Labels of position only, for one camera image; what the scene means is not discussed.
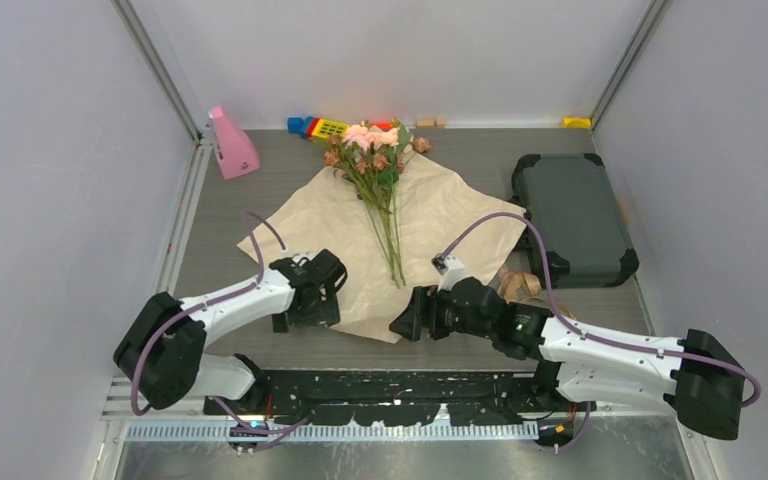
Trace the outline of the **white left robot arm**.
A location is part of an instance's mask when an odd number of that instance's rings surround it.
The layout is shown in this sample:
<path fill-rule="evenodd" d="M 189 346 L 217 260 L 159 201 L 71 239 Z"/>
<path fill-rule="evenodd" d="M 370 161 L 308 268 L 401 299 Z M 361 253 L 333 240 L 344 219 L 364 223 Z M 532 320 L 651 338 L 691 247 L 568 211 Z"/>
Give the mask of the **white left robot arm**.
<path fill-rule="evenodd" d="M 287 256 L 242 282 L 181 300 L 150 297 L 117 346 L 113 361 L 131 381 L 134 414 L 164 410 L 193 395 L 258 412 L 269 394 L 267 375 L 242 354 L 221 357 L 206 348 L 268 317 L 276 333 L 340 321 L 337 294 L 348 273 L 331 251 Z"/>

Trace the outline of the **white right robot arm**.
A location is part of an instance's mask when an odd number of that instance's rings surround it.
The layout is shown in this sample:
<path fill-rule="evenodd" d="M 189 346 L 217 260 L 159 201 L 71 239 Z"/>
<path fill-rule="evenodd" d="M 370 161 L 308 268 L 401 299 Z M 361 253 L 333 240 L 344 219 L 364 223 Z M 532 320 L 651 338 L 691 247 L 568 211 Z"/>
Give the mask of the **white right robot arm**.
<path fill-rule="evenodd" d="M 391 332 L 417 341 L 461 333 L 509 358 L 535 360 L 531 397 L 544 410 L 566 401 L 614 403 L 674 413 L 686 428 L 731 441 L 739 435 L 746 379 L 712 334 L 629 334 L 568 319 L 543 305 L 508 302 L 469 277 L 449 290 L 417 287 Z"/>

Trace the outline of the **pink and brown rose stem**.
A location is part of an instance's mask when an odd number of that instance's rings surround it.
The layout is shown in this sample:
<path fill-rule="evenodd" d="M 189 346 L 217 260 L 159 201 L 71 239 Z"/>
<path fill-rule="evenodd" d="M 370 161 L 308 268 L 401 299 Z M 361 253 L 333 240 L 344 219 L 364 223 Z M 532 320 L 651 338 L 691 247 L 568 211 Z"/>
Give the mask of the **pink and brown rose stem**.
<path fill-rule="evenodd" d="M 431 150 L 432 144 L 425 137 L 415 136 L 398 120 L 397 129 L 380 132 L 380 143 L 372 148 L 373 203 L 367 207 L 373 231 L 384 257 L 390 280 L 397 288 L 405 287 L 402 262 L 400 227 L 398 224 L 398 184 L 410 159 L 415 154 Z"/>

